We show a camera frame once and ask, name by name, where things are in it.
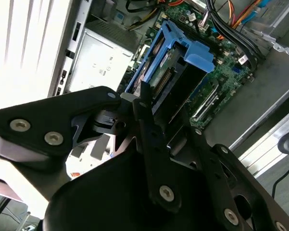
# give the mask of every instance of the sticker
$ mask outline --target sticker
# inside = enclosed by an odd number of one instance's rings
[[[188,19],[191,22],[195,21],[197,19],[196,14],[195,13],[191,13],[190,15],[188,15]]]
[[[248,57],[246,55],[242,56],[241,58],[239,58],[239,63],[241,65],[243,65],[245,62],[248,61]]]
[[[160,68],[164,65],[165,61],[167,61],[168,59],[168,54],[165,55],[165,57],[163,58],[162,62],[160,63]]]

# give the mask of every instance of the wire bundle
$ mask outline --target wire bundle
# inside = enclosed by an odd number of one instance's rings
[[[146,15],[144,18],[142,18],[139,22],[135,22],[132,25],[130,25],[130,27],[128,28],[129,31],[135,30],[135,29],[141,27],[144,23],[146,23],[150,19],[154,18],[156,16],[156,14],[158,13],[159,8],[161,8],[165,5],[178,6],[179,4],[182,4],[184,2],[184,0],[177,0],[174,2],[169,2],[169,0],[157,0],[155,4],[150,5],[150,6],[145,6],[145,7],[141,7],[138,9],[130,9],[129,5],[132,1],[144,1],[144,0],[127,0],[125,7],[126,7],[128,12],[138,13],[138,12],[147,11],[147,10],[151,10],[151,12],[148,15]]]
[[[237,28],[238,25],[254,10],[254,8],[261,2],[262,0],[255,0],[249,6],[247,6],[237,17],[237,20],[233,24],[233,28]]]
[[[264,59],[264,56],[262,55],[259,48],[249,38],[233,29],[220,18],[215,9],[213,0],[206,0],[206,5],[216,30],[222,36],[226,37],[228,40],[230,40],[242,49],[242,51],[247,55],[249,59],[249,62],[251,64],[251,70],[254,71],[257,68],[258,61]]]

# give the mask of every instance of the red wire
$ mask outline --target red wire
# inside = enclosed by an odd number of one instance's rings
[[[243,9],[243,11],[236,17],[235,21],[233,22],[233,25],[234,25],[234,23],[249,9],[249,7],[250,7],[251,5],[253,5],[254,3],[255,3],[255,1],[253,1],[250,5],[246,6],[245,9]]]
[[[169,6],[178,6],[179,4],[182,4],[184,2],[184,0],[177,0],[175,2],[171,2],[168,5]]]

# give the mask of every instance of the cable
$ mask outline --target cable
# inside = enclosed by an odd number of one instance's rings
[[[244,20],[261,1],[262,0],[256,0],[252,4],[250,4],[250,6],[247,7],[245,12],[241,13],[242,15],[239,15],[239,17],[237,18],[237,21],[233,25],[233,28],[236,28],[241,23],[241,21]]]
[[[277,179],[273,185],[273,192],[271,193],[271,196],[272,198],[275,198],[275,194],[276,194],[276,187],[277,187],[277,184],[282,181],[285,177],[287,177],[287,175],[289,174],[289,170],[284,173],[284,175],[282,177],[280,177],[279,179]]]
[[[219,12],[219,11],[226,5],[226,3],[227,3],[227,0],[225,1],[225,3],[223,3],[223,4],[221,5],[221,7],[219,7],[219,9],[218,9],[216,12]]]
[[[171,2],[168,5],[169,6],[178,6],[179,4],[182,4],[184,2],[184,0],[177,0],[175,2]]]
[[[251,63],[251,71],[254,71],[257,68],[257,62],[264,59],[259,48],[249,38],[232,29],[220,18],[213,5],[213,0],[206,0],[206,5],[217,31],[244,51]]]
[[[155,15],[158,13],[157,8],[152,10],[148,15],[146,15],[143,19],[141,19],[139,22],[135,22],[134,24],[130,25],[130,27],[127,29],[129,31],[135,30],[139,27],[141,27],[144,23],[155,17]]]
[[[6,207],[5,209],[8,210],[15,218],[17,218],[18,220],[20,220],[8,207]]]
[[[163,5],[165,5],[165,3],[163,3],[163,2],[162,3],[157,2],[157,3],[150,5],[150,6],[145,6],[145,7],[141,7],[141,8],[137,8],[137,9],[129,9],[129,5],[131,2],[132,2],[132,0],[127,0],[126,5],[125,5],[126,10],[130,13],[138,13],[138,12],[142,12],[142,11],[153,10],[155,8],[160,8]]]

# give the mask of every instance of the silver screw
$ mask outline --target silver screw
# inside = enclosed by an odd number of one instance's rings
[[[113,94],[111,92],[108,93],[108,96],[111,97],[111,98],[115,98],[115,94]]]
[[[224,152],[224,153],[228,153],[227,149],[225,147],[221,147],[221,150]]]
[[[10,127],[14,131],[28,131],[31,127],[30,123],[24,119],[15,119],[10,123]]]
[[[139,104],[140,104],[142,107],[146,107],[146,104],[143,103],[143,102],[140,102]]]
[[[202,132],[201,132],[199,129],[196,129],[196,133],[197,133],[198,135],[202,135]]]
[[[287,229],[279,222],[276,222],[276,226],[280,231],[287,231]]]
[[[168,186],[163,185],[159,188],[160,196],[162,196],[163,199],[165,199],[167,202],[171,202],[174,200],[174,193],[172,189],[170,189]]]
[[[232,223],[232,225],[237,226],[239,224],[239,219],[231,209],[228,208],[225,209],[225,217],[229,222]]]
[[[63,143],[63,136],[55,131],[48,132],[44,139],[46,143],[50,145],[60,145]]]

